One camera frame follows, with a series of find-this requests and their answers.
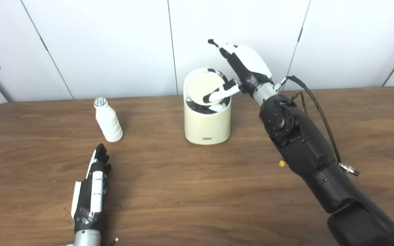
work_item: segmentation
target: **wooden table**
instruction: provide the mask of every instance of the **wooden table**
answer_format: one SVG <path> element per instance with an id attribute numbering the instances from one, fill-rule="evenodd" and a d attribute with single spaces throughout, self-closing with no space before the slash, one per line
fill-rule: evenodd
<path id="1" fill-rule="evenodd" d="M 350 179 L 394 220 L 394 87 L 314 91 Z M 125 245 L 337 245 L 328 215 L 280 155 L 247 95 L 233 99 L 225 143 L 183 132 L 180 96 L 109 100 L 125 131 L 107 143 L 93 100 L 0 105 L 0 246 L 59 246 L 74 239 L 70 206 L 92 151 L 113 165 L 108 230 Z M 311 100 L 310 115 L 325 132 Z"/>

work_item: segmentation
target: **robotic hand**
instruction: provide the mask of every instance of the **robotic hand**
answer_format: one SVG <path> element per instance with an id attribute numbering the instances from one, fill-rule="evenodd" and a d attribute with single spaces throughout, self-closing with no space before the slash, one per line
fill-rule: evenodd
<path id="1" fill-rule="evenodd" d="M 107 191 L 107 174 L 111 165 L 107 163 L 107 150 L 100 143 L 92 154 L 86 179 L 75 182 L 71 216 L 75 222 L 74 244 L 66 246 L 100 246 L 105 229 L 103 202 Z"/>
<path id="2" fill-rule="evenodd" d="M 283 160 L 303 178 L 325 212 L 332 214 L 327 224 L 340 246 L 394 246 L 394 222 L 346 176 L 359 173 L 339 162 L 338 153 L 308 115 L 278 92 L 287 79 L 303 83 L 292 76 L 274 85 L 271 72 L 251 48 L 214 39 L 208 42 L 218 47 L 240 81 L 229 81 L 203 100 L 216 101 L 239 91 L 255 99 L 264 128 Z"/>

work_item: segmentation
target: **black cable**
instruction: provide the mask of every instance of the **black cable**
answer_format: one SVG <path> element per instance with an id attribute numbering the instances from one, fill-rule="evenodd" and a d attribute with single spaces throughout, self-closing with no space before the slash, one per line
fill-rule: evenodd
<path id="1" fill-rule="evenodd" d="M 328 132 L 329 138 L 331 140 L 331 144 L 333 146 L 334 152 L 335 152 L 335 157 L 337 158 L 338 163 L 341 163 L 341 157 L 340 153 L 338 152 L 337 145 L 335 143 L 335 140 L 333 138 L 331 128 L 329 127 L 328 121 L 326 120 L 325 114 L 322 111 L 322 108 L 320 107 L 319 103 L 317 102 L 316 98 L 314 97 L 313 93 L 308 89 L 308 87 L 296 76 L 288 76 L 287 79 L 293 81 L 294 83 L 298 84 L 300 87 L 302 87 L 306 93 L 311 97 L 313 100 L 314 104 L 316 105 L 317 110 L 319 111 L 320 116 L 322 117 L 323 123 L 325 124 L 326 130 Z"/>
<path id="2" fill-rule="evenodd" d="M 294 100 L 295 100 L 299 95 L 300 95 L 300 98 L 302 99 L 303 111 L 305 112 L 305 114 L 308 114 L 308 109 L 306 109 L 305 98 L 303 97 L 303 93 L 302 93 L 302 92 L 296 93 L 296 95 L 292 96 L 292 97 L 290 98 L 290 100 L 288 101 L 288 103 L 294 102 Z"/>

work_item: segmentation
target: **black robotic finger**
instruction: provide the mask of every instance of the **black robotic finger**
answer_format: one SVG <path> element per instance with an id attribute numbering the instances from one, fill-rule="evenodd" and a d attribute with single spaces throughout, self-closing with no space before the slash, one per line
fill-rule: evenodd
<path id="1" fill-rule="evenodd" d="M 109 174 L 111 169 L 112 169 L 112 165 L 110 163 L 107 163 L 106 166 L 104 167 L 104 173 L 106 175 Z"/>

